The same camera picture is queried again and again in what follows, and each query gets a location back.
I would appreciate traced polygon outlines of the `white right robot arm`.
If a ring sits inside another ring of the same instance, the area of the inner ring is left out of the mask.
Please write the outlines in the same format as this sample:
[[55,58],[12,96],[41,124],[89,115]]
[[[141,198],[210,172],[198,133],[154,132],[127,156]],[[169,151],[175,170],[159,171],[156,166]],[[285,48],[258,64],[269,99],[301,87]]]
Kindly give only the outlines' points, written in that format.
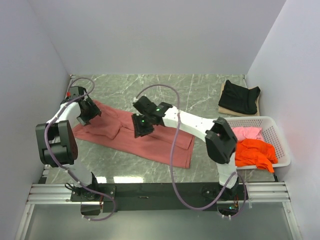
[[199,138],[206,144],[208,157],[217,165],[221,197],[230,200],[237,194],[238,175],[231,157],[238,140],[226,119],[203,118],[165,102],[156,105],[146,96],[135,100],[133,107],[139,112],[132,115],[135,138],[150,135],[156,126],[179,129]]

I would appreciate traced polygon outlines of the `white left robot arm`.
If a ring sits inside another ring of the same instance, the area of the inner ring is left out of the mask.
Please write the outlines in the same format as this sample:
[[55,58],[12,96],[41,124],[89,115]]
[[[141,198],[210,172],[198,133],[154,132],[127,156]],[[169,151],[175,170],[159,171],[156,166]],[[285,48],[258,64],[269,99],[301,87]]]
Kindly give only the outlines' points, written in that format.
[[78,121],[87,126],[101,114],[84,87],[72,86],[54,117],[35,127],[41,162],[64,170],[74,182],[70,189],[88,201],[99,197],[100,188],[95,175],[77,161],[79,151],[72,125]]

